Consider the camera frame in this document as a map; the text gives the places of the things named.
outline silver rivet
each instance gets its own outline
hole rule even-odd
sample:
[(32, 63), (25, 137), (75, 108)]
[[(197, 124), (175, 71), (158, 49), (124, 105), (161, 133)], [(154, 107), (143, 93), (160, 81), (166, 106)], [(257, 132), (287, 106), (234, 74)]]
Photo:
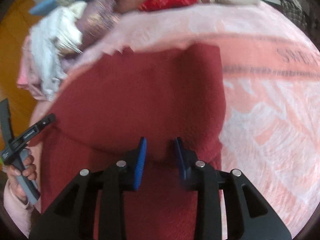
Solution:
[(196, 166), (199, 168), (203, 168), (205, 166), (205, 162), (204, 161), (196, 161)]
[(122, 168), (122, 167), (124, 167), (126, 165), (127, 165), (127, 163), (125, 161), (117, 161), (117, 166), (120, 167), (120, 168)]
[(232, 171), (232, 174), (235, 175), (236, 177), (240, 177), (242, 173), (241, 173), (241, 170), (234, 169)]
[(80, 175), (83, 176), (83, 177), (87, 176), (88, 174), (89, 174), (89, 170), (88, 169), (83, 169), (83, 170), (80, 171)]

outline pink sleeve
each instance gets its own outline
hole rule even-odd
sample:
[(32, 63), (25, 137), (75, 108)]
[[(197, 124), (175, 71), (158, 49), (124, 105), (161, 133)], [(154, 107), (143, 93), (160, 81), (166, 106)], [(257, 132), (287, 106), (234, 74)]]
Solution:
[(4, 208), (10, 215), (11, 219), (21, 230), (21, 232), (29, 237), (31, 229), (31, 213), (33, 206), (31, 204), (24, 205), (12, 192), (9, 181), (4, 188)]

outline human hand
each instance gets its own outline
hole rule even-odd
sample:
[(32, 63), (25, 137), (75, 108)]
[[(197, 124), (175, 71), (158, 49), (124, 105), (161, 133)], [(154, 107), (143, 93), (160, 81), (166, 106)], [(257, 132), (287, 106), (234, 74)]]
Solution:
[[(33, 180), (37, 178), (36, 165), (33, 164), (33, 162), (34, 162), (34, 157), (32, 155), (29, 155), (23, 161), (23, 164), (29, 167), (25, 169), (22, 174), (23, 176), (27, 177), (29, 180)], [(8, 176), (13, 194), (15, 194), (22, 203), (27, 204), (28, 200), (27, 200), (26, 194), (24, 193), (22, 187), (19, 185), (16, 178), (16, 176), (19, 176), (19, 175), (21, 175), (21, 172), (16, 167), (14, 167), (13, 165), (10, 165), (7, 167), (7, 176)]]

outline pink blanket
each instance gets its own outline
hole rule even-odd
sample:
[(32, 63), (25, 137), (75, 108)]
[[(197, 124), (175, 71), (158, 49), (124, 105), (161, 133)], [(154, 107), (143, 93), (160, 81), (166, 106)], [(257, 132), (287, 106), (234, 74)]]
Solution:
[[(221, 51), (227, 101), (222, 169), (241, 169), (294, 237), (320, 201), (320, 53), (270, 6), (198, 5), (124, 15), (79, 57), (60, 93), (103, 53), (127, 46), (186, 48), (196, 41)], [(31, 122), (39, 117), (36, 110)]]

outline bed sheet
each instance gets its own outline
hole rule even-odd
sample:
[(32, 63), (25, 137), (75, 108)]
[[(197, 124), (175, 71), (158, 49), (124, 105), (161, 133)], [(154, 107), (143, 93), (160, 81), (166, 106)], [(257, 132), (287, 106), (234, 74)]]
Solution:
[[(320, 53), (272, 7), (214, 4), (126, 14), (78, 58), (59, 93), (103, 53), (195, 42), (221, 51), (227, 102), (222, 169), (241, 169), (294, 237), (320, 202)], [(50, 104), (36, 108), (31, 123)]]

